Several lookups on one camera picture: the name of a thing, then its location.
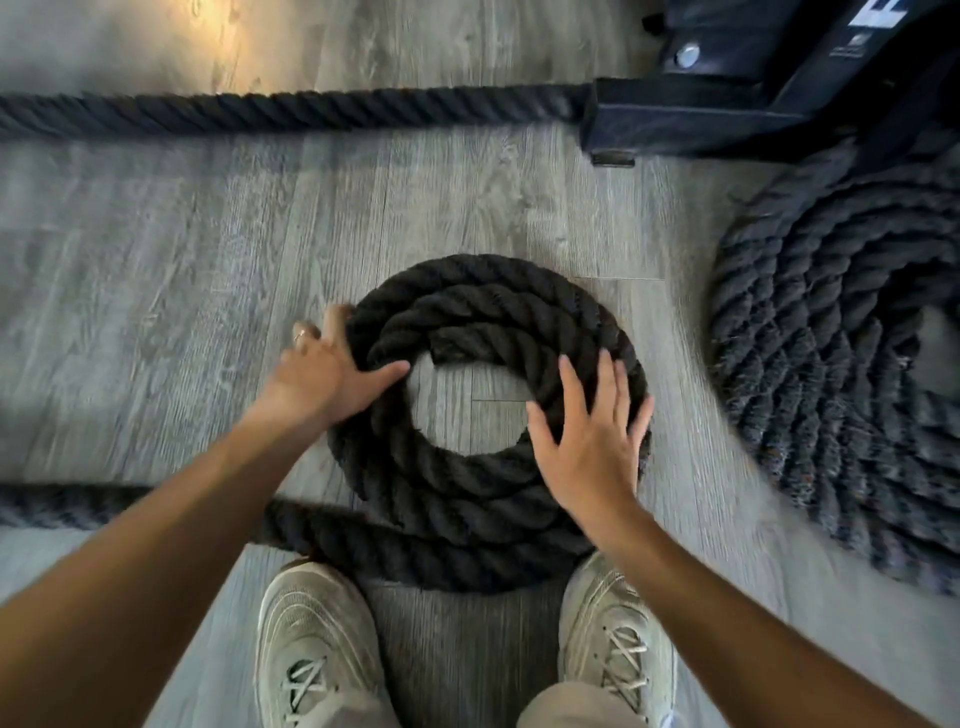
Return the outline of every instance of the metal bolt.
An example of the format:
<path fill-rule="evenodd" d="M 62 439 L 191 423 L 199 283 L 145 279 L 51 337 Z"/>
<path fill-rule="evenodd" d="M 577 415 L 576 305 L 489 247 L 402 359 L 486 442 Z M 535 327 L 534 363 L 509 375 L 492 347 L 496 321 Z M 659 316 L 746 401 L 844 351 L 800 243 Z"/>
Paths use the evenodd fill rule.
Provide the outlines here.
<path fill-rule="evenodd" d="M 677 55 L 673 57 L 673 60 L 680 68 L 689 68 L 696 63 L 697 59 L 699 58 L 700 45 L 698 43 L 690 42 L 685 43 L 684 46 L 677 51 Z"/>

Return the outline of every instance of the beige sneaker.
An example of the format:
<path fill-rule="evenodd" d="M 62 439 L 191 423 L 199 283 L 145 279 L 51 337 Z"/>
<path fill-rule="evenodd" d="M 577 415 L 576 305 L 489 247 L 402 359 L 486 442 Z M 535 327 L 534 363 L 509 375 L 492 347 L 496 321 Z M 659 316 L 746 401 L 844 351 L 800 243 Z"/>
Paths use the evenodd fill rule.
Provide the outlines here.
<path fill-rule="evenodd" d="M 359 590 L 312 562 L 277 574 L 260 605 L 253 681 L 264 728 L 291 728 L 343 691 L 386 701 L 376 627 Z"/>
<path fill-rule="evenodd" d="M 570 577 L 560 612 L 562 682 L 603 688 L 652 726 L 672 722 L 677 653 L 619 571 L 599 551 Z"/>

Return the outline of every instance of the finger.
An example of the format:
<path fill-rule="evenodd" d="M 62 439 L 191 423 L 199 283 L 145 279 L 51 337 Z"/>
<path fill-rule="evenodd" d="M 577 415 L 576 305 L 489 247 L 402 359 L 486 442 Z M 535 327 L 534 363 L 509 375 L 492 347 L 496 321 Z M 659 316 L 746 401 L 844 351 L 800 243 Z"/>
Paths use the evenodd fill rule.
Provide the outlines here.
<path fill-rule="evenodd" d="M 613 359 L 606 349 L 600 350 L 597 359 L 597 394 L 593 398 L 593 417 L 601 422 L 613 419 L 616 405 L 616 379 L 613 376 Z"/>
<path fill-rule="evenodd" d="M 530 442 L 534 446 L 534 457 L 538 463 L 557 449 L 546 415 L 534 401 L 527 402 L 527 431 L 530 432 Z"/>
<path fill-rule="evenodd" d="M 368 406 L 370 406 L 373 400 L 407 376 L 409 371 L 409 361 L 393 361 L 390 364 L 385 364 L 373 372 L 364 372 L 361 374 L 360 386 L 365 400 L 361 409 L 366 409 Z"/>
<path fill-rule="evenodd" d="M 307 342 L 320 338 L 320 330 L 312 321 L 297 321 L 294 324 L 294 349 L 300 353 L 306 351 Z"/>
<path fill-rule="evenodd" d="M 613 377 L 616 379 L 616 406 L 613 408 L 613 421 L 620 432 L 627 431 L 630 420 L 630 381 L 627 379 L 627 365 L 620 359 L 613 364 Z"/>
<path fill-rule="evenodd" d="M 630 425 L 630 445 L 634 452 L 640 452 L 640 445 L 647 434 L 647 428 L 650 426 L 650 418 L 654 416 L 654 396 L 647 395 L 643 398 L 643 404 L 634 417 L 634 423 Z"/>
<path fill-rule="evenodd" d="M 584 385 L 577 377 L 577 371 L 566 354 L 560 355 L 560 381 L 564 384 L 564 421 L 572 422 L 587 417 L 587 398 L 584 397 Z"/>
<path fill-rule="evenodd" d="M 324 311 L 324 340 L 342 346 L 349 351 L 347 343 L 347 319 L 351 306 L 345 303 L 329 305 Z"/>

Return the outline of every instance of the black rope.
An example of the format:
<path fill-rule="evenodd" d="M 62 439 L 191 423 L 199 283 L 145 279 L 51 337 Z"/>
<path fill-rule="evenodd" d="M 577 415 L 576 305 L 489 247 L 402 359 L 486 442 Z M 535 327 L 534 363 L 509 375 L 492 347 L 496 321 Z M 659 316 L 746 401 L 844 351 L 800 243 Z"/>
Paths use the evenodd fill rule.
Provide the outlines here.
<path fill-rule="evenodd" d="M 156 136 L 578 122 L 589 85 L 175 96 L 0 96 L 0 137 Z"/>
<path fill-rule="evenodd" d="M 821 153 L 720 244 L 712 340 L 727 412 L 774 483 L 875 568 L 960 592 L 960 403 L 911 367 L 924 306 L 960 322 L 960 175 L 851 176 Z"/>
<path fill-rule="evenodd" d="M 601 347 L 626 364 L 632 415 L 646 392 L 633 345 L 606 308 L 551 271 L 499 255 L 453 255 L 393 276 L 357 305 L 348 339 L 365 369 L 422 352 L 439 365 L 505 366 L 527 381 L 558 436 L 560 353 L 591 399 Z M 253 541 L 452 592 L 502 592 L 571 571 L 590 544 L 543 485 L 526 433 L 494 454 L 437 448 L 414 428 L 406 391 L 400 382 L 328 437 L 350 487 L 386 525 L 276 499 Z M 94 529 L 150 490 L 3 484 L 0 525 Z"/>

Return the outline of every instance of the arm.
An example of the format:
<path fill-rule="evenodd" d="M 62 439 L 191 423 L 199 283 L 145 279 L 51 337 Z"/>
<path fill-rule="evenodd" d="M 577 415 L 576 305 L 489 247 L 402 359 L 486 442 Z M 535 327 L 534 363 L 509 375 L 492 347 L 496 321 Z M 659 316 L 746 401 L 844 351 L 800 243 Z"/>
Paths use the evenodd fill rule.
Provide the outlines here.
<path fill-rule="evenodd" d="M 622 363 L 614 366 L 601 352 L 590 413 L 564 358 L 560 369 L 565 419 L 559 445 L 540 409 L 527 405 L 543 478 L 657 616 L 733 728 L 929 728 L 924 718 L 710 571 L 637 504 L 637 455 L 653 401 L 647 398 L 628 427 Z"/>
<path fill-rule="evenodd" d="M 284 476 L 409 370 L 358 372 L 345 316 L 304 328 L 229 434 L 0 608 L 6 723 L 143 722 Z"/>

